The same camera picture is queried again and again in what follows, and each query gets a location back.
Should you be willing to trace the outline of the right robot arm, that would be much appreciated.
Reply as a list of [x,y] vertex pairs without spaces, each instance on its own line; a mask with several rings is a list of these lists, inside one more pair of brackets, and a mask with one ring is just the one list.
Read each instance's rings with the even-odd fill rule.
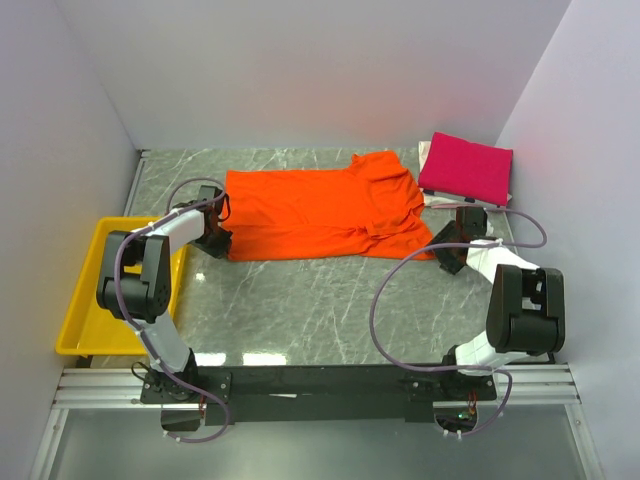
[[488,210],[454,204],[455,218],[430,241],[439,267],[450,275],[468,267],[491,284],[485,328],[454,346],[439,374],[444,395],[460,399],[474,377],[530,357],[562,349],[566,337],[564,276],[556,268],[531,263],[515,245],[489,232]]

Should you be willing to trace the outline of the orange t shirt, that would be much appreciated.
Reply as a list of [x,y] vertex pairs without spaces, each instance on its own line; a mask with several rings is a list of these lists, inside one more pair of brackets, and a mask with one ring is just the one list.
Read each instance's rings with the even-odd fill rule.
[[235,262],[364,256],[402,259],[433,238],[422,192],[392,151],[332,170],[230,171]]

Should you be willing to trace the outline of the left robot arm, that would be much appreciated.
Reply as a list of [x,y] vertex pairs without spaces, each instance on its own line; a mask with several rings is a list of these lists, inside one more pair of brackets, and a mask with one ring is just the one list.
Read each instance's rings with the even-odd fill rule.
[[204,184],[195,199],[171,206],[141,228],[107,235],[96,288],[98,306],[130,327],[151,368],[166,375],[164,389],[179,402],[197,395],[200,378],[193,351],[169,312],[171,257],[192,245],[222,259],[232,245],[232,233],[222,227],[231,215],[229,194],[217,180],[200,180]]

